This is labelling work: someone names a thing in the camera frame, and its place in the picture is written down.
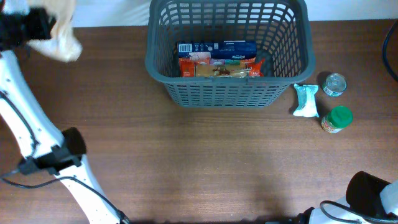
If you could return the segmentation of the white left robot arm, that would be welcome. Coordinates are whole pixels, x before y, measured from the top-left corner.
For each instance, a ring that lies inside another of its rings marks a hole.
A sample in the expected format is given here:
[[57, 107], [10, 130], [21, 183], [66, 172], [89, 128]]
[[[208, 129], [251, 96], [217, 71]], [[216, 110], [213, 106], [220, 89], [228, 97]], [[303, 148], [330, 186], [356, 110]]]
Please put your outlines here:
[[23, 45], [61, 62], [76, 61], [83, 47], [74, 36], [75, 1], [1, 1], [1, 116], [22, 160], [14, 175], [46, 170], [72, 194], [90, 223], [129, 223], [93, 175], [77, 128], [59, 130], [48, 119], [20, 70], [14, 50]]

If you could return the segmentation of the grey plastic shopping basket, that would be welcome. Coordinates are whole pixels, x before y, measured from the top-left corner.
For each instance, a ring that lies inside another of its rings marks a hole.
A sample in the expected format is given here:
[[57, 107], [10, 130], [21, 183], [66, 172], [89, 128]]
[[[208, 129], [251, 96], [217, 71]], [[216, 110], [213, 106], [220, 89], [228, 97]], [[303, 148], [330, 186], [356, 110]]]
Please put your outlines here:
[[[189, 108], [262, 108], [315, 69], [304, 1], [152, 1], [145, 65], [176, 104]], [[261, 77], [184, 78], [178, 43], [252, 40]]]

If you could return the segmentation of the blue cardboard food box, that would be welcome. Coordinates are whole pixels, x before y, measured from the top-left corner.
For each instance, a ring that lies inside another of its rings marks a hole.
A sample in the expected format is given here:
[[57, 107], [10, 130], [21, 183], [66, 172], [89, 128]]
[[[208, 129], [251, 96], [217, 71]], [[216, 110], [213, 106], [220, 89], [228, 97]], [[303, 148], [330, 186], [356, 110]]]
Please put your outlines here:
[[201, 64], [218, 64], [225, 60], [247, 60], [255, 58], [257, 47], [254, 41], [226, 40], [222, 42], [178, 42], [178, 58]]

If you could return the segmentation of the beige paper pouch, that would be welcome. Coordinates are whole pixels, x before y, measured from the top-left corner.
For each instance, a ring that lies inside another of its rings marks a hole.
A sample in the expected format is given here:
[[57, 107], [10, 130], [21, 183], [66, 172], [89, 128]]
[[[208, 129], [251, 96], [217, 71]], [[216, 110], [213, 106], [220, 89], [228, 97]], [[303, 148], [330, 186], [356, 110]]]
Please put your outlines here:
[[56, 23], [50, 31], [49, 40], [30, 40], [27, 45], [44, 56], [61, 62], [77, 61], [83, 47], [75, 37], [72, 17], [76, 0], [28, 0], [30, 7], [43, 7], [46, 13], [54, 16]]

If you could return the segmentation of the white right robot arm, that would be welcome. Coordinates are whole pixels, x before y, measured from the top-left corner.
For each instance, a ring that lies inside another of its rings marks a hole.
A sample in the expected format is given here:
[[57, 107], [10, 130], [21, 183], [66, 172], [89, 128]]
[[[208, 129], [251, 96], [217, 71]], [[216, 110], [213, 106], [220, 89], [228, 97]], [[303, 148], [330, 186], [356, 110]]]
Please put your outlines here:
[[337, 201], [324, 200], [289, 223], [397, 224], [397, 182], [360, 171], [350, 180], [345, 196]]

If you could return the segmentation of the orange spaghetti packet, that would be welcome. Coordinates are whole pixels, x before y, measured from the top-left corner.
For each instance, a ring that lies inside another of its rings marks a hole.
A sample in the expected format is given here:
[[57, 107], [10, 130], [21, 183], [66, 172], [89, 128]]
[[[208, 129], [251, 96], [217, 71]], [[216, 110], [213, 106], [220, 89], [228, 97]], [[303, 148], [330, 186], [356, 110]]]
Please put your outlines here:
[[256, 58], [247, 60], [212, 59], [193, 61], [188, 58], [180, 58], [181, 77], [203, 77], [203, 78], [245, 78], [263, 77], [261, 67], [265, 60], [256, 61]]

